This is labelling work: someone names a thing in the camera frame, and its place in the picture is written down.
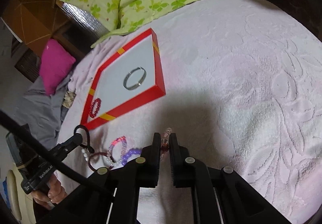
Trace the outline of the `left hand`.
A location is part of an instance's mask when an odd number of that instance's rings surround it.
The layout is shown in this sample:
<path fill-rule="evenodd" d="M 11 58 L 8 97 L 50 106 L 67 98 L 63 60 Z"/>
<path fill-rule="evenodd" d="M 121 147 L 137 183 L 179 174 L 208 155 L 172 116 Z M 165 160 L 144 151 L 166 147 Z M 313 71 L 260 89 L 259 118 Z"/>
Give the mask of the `left hand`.
<path fill-rule="evenodd" d="M 50 188 L 47 193 L 37 190 L 32 191 L 31 196 L 36 203 L 48 210 L 51 210 L 52 206 L 49 203 L 59 204 L 67 197 L 68 194 L 55 174 L 51 176 L 47 184 Z"/>

